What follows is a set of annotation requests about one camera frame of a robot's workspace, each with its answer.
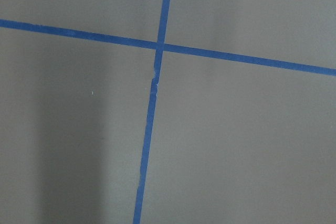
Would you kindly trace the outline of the brown paper table cover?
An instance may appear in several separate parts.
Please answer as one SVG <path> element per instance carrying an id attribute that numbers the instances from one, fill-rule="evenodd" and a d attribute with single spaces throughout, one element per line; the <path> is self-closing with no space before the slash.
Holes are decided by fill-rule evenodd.
<path id="1" fill-rule="evenodd" d="M 157 41 L 162 0 L 1 0 Z M 335 0 L 171 0 L 165 44 L 335 69 Z M 1 27 L 1 223 L 133 223 L 155 49 Z M 335 76 L 163 51 L 140 223 L 335 223 Z"/>

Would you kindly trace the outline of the blue tape grid line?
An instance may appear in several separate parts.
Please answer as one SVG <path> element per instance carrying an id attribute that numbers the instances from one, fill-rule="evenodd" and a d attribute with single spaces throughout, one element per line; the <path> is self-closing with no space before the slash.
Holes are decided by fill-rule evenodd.
<path id="1" fill-rule="evenodd" d="M 157 97 L 158 97 L 157 94 L 158 94 L 159 82 L 160 82 L 163 51 L 165 47 L 165 37 L 166 37 L 166 29 L 167 29 L 167 20 L 168 20 L 169 9 L 170 9 L 170 1 L 171 0 L 162 0 L 160 22 L 159 22 L 159 29 L 157 33 L 155 57 L 154 57 L 154 63 L 153 63 L 153 78 L 152 78 L 151 87 L 150 87 L 149 103 L 148 103 L 148 109 L 147 109 L 147 115 L 146 115 L 146 126 L 144 130 L 144 139 L 143 139 L 141 162 L 140 162 L 140 177 L 139 177 L 139 183 L 138 183 L 138 188 L 136 191 L 136 199 L 135 199 L 135 205 L 134 205 L 134 214 L 133 214 L 133 221 L 132 221 L 133 223 L 141 222 L 146 175 L 148 171 L 150 146 L 151 146 L 153 125 L 154 125 L 155 108 L 156 108 L 156 102 L 157 102 Z"/>

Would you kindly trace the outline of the blue tape cross line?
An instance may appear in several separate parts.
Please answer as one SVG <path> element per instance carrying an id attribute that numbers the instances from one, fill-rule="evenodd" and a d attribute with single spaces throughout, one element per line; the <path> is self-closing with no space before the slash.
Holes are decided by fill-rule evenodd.
<path id="1" fill-rule="evenodd" d="M 25 23 L 25 22 L 16 22 L 16 21 L 5 20 L 5 19 L 1 20 L 1 27 L 9 28 L 9 29 L 24 30 L 24 31 L 29 31 L 29 32 L 36 32 L 36 33 L 43 33 L 43 34 L 51 34 L 51 35 L 56 35 L 56 36 L 78 38 L 78 39 L 84 39 L 84 40 L 106 42 L 110 44 L 118 44 L 118 45 L 125 45 L 125 46 L 145 48 L 145 49 L 158 49 L 159 47 L 159 45 L 153 41 L 105 35 L 105 34 L 99 34 L 99 33 L 91 33 L 87 31 L 80 31 L 80 30 L 73 30 L 73 29 L 66 29 L 66 28 L 59 28 L 59 27 L 52 27 L 52 26 L 45 26 L 45 25 L 30 24 L 30 23 Z M 312 65 L 305 65 L 301 63 L 273 60 L 273 59 L 260 58 L 260 57 L 231 54 L 227 52 L 213 51 L 213 50 L 207 50 L 207 49 L 199 49 L 199 48 L 185 47 L 185 46 L 179 46 L 179 45 L 164 44 L 163 51 L 174 52 L 178 54 L 193 55 L 193 56 L 201 56 L 201 57 L 207 57 L 207 58 L 214 58 L 214 59 L 237 61 L 237 62 L 242 62 L 242 63 L 249 63 L 253 65 L 261 65 L 261 66 L 275 67 L 275 68 L 281 68 L 281 69 L 310 72 L 310 73 L 315 73 L 315 74 L 323 74 L 327 76 L 335 76 L 335 69 L 332 69 L 332 68 L 318 67 L 318 66 L 312 66 Z"/>

